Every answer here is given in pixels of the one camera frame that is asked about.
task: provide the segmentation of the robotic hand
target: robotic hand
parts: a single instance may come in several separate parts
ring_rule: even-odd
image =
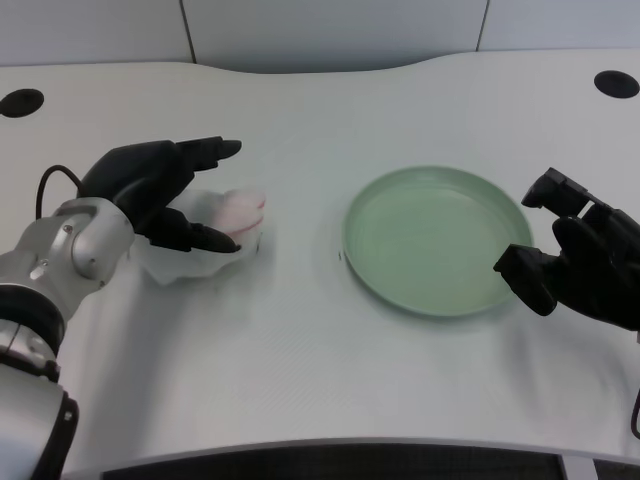
[[[510,245],[493,268],[511,290],[539,315],[549,315],[560,302],[596,320],[640,330],[640,225],[553,168],[522,204],[558,215],[553,233],[562,250],[554,257]],[[639,410],[640,392],[631,416],[638,439]]]
[[[68,170],[45,173],[37,220],[0,256],[0,478],[60,476],[78,406],[57,384],[56,355],[67,322],[84,297],[109,282],[134,234],[173,250],[239,250],[227,235],[191,224],[167,205],[195,172],[240,148],[220,137],[116,148],[78,184],[78,198],[40,218],[46,178]]]

